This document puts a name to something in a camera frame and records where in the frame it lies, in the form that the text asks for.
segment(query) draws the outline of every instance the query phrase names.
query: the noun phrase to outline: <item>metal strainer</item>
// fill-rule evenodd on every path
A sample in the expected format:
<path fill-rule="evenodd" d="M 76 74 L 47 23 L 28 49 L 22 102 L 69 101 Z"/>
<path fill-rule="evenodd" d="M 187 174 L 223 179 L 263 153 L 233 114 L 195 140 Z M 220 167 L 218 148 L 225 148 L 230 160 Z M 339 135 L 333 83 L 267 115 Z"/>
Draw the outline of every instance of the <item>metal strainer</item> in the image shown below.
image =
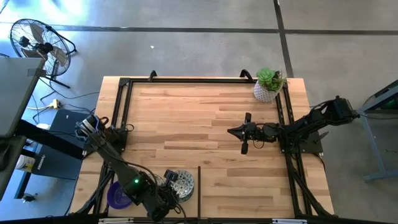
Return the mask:
<path fill-rule="evenodd" d="M 176 170 L 178 179 L 172 183 L 172 188 L 178 194 L 178 202 L 185 202 L 193 195 L 195 181 L 191 173 L 186 170 Z"/>

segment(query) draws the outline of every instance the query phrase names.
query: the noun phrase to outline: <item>fan guard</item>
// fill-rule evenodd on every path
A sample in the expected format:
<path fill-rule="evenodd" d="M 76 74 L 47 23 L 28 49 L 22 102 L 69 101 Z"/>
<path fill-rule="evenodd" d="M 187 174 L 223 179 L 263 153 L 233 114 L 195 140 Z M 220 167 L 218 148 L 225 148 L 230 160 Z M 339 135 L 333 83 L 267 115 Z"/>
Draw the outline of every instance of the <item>fan guard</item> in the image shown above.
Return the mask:
<path fill-rule="evenodd" d="M 33 19 L 16 21 L 11 27 L 10 41 L 19 57 L 39 53 L 45 58 L 44 69 L 48 76 L 62 75 L 70 66 L 71 52 L 64 37 L 43 22 Z"/>

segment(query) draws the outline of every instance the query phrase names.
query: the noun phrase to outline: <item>wooden table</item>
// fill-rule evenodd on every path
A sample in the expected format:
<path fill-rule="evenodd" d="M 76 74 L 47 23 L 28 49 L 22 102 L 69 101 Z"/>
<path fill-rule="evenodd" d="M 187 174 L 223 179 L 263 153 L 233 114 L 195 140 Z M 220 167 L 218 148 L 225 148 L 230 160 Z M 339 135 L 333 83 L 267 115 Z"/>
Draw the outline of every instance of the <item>wooden table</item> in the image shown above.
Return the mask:
<path fill-rule="evenodd" d="M 119 79 L 104 77 L 96 107 L 99 117 L 112 117 Z M 286 163 L 279 143 L 265 143 L 262 149 L 256 149 L 250 142 L 248 154 L 242 155 L 239 140 L 226 132 L 242 125 L 245 112 L 252 114 L 253 122 L 278 122 L 276 102 L 258 102 L 253 96 L 253 86 L 135 83 L 127 118 L 127 124 L 133 124 L 135 130 L 129 133 L 123 158 L 161 176 L 166 169 L 183 169 L 193 174 L 195 193 L 182 203 L 188 217 L 197 216 L 198 197 L 201 197 L 201 217 L 293 217 Z M 290 78 L 289 92 L 294 117 L 298 119 L 310 110 L 304 80 Z M 283 94 L 281 97 L 285 109 Z M 311 154 L 302 157 L 309 189 L 333 213 L 322 163 Z M 81 208 L 97 187 L 102 163 L 97 153 L 83 161 L 71 212 Z M 199 196 L 198 166 L 201 166 Z M 304 211 L 299 190 L 298 196 Z M 146 212 L 142 205 L 131 205 L 124 210 L 109 208 L 109 216 L 146 217 Z M 171 211 L 168 217 L 181 215 Z"/>

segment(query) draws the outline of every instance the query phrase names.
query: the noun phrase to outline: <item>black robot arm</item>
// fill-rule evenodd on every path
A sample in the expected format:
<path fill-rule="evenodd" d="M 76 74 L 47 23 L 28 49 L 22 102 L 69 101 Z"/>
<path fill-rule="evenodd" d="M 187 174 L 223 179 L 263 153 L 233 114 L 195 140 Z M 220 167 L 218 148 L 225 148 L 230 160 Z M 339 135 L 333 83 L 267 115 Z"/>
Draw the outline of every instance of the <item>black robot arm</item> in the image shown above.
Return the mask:
<path fill-rule="evenodd" d="M 171 209 L 177 206 L 177 193 L 172 190 L 170 181 L 176 181 L 178 174 L 167 170 L 166 182 L 158 186 L 153 178 L 135 167 L 129 166 L 120 153 L 109 143 L 117 132 L 113 127 L 105 128 L 105 123 L 95 115 L 89 115 L 76 124 L 76 135 L 86 140 L 117 174 L 124 193 L 136 204 L 143 204 L 147 216 L 155 222 L 161 221 Z"/>
<path fill-rule="evenodd" d="M 280 125 L 277 123 L 253 123 L 251 114 L 246 113 L 244 123 L 228 132 L 236 136 L 242 143 L 241 153 L 248 152 L 248 140 L 274 142 L 279 138 L 281 143 L 294 145 L 305 141 L 315 131 L 327 126 L 339 126 L 352 122 L 358 114 L 352 109 L 348 100 L 337 96 L 311 109 L 309 114 L 298 119 L 294 124 Z"/>

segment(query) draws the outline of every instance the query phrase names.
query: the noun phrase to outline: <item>white container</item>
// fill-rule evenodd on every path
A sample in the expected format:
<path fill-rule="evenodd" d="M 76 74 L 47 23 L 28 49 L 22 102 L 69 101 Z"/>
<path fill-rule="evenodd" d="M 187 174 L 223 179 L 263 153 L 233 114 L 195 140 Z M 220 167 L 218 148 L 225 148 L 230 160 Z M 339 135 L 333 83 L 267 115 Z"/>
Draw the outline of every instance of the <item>white container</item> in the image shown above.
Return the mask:
<path fill-rule="evenodd" d="M 277 91 L 269 91 L 264 86 L 260 85 L 259 80 L 257 80 L 256 84 L 254 85 L 254 97 L 263 103 L 271 102 L 275 99 L 281 89 L 282 85 Z"/>
<path fill-rule="evenodd" d="M 32 172 L 33 164 L 35 164 L 34 158 L 20 155 L 15 169 Z"/>

